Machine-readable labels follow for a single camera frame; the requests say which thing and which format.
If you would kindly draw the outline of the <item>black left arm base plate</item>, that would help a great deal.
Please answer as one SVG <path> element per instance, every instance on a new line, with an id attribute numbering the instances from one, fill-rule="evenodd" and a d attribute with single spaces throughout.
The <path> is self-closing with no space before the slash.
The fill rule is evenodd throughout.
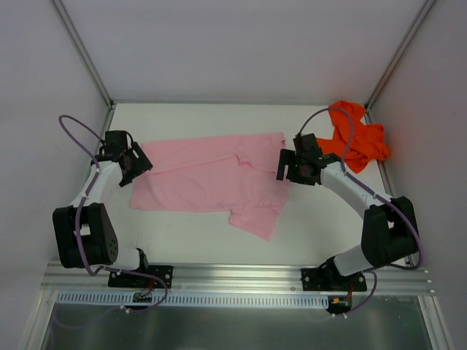
<path id="1" fill-rule="evenodd" d="M 131 274 L 111 272 L 107 286 L 111 288 L 147 289 L 153 287 L 163 289 L 163 285 L 159 280 L 143 277 L 142 274 L 144 274 L 158 277 L 168 289 L 171 289 L 173 272 L 174 267 L 172 265 L 148 265 L 143 269 L 133 271 Z"/>

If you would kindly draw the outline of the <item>pink t shirt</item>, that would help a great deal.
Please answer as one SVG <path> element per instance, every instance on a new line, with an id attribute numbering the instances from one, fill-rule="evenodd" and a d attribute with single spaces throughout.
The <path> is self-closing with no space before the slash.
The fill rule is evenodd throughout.
<path id="1" fill-rule="evenodd" d="M 230 214 L 234 227 L 271 240 L 290 184 L 276 178 L 283 133 L 148 141 L 153 167 L 134 182 L 132 209 Z"/>

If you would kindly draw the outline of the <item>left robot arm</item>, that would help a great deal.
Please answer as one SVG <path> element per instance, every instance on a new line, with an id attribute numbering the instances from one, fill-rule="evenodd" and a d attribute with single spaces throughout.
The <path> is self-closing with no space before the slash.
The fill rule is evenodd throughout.
<path id="1" fill-rule="evenodd" d="M 106 205 L 114 192 L 130 185 L 153 168 L 142 148 L 127 131 L 107 131 L 99 153 L 91 158 L 89 177 L 81 193 L 65 207 L 53 212 L 58 255 L 64 268 L 125 271 L 135 287 L 150 278 L 142 249 L 118 241 Z"/>

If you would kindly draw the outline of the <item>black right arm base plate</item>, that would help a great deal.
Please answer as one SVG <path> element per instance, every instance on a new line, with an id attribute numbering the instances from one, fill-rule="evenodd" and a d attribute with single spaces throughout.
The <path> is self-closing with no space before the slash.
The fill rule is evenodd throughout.
<path id="1" fill-rule="evenodd" d="M 366 278 L 361 272 L 340 276 L 325 268 L 302 268 L 301 283 L 307 292 L 366 292 Z"/>

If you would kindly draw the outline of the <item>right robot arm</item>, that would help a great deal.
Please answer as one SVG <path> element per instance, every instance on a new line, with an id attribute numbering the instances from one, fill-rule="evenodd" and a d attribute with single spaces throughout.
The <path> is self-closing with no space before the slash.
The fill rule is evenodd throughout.
<path id="1" fill-rule="evenodd" d="M 364 273 L 420 252 L 420 236 L 412 202 L 379 194 L 346 168 L 338 155 L 324 154 L 314 134 L 298 134 L 294 149 L 281 149 L 277 179 L 320 185 L 344 200 L 362 218 L 360 243 L 317 268 L 301 269 L 305 291 L 366 291 Z"/>

